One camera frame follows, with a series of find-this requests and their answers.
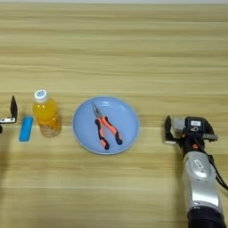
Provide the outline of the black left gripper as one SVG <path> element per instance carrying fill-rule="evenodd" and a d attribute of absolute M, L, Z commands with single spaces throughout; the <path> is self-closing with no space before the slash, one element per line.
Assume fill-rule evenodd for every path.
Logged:
<path fill-rule="evenodd" d="M 0 133 L 3 132 L 2 125 L 16 123 L 16 118 L 18 115 L 18 107 L 14 96 L 12 96 L 12 100 L 11 100 L 11 114 L 12 114 L 11 118 L 0 118 Z"/>

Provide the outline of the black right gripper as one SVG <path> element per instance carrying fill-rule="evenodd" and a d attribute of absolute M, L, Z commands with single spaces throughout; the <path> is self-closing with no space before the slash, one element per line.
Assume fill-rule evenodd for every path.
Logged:
<path fill-rule="evenodd" d="M 205 153 L 204 141 L 207 140 L 211 143 L 218 140 L 218 136 L 214 134 L 213 127 L 208 121 L 205 123 L 205 128 L 207 134 L 183 134 L 178 141 L 171 133 L 171 118 L 167 116 L 165 121 L 165 143 L 178 143 L 182 148 L 183 154 L 187 154 L 191 151 Z"/>

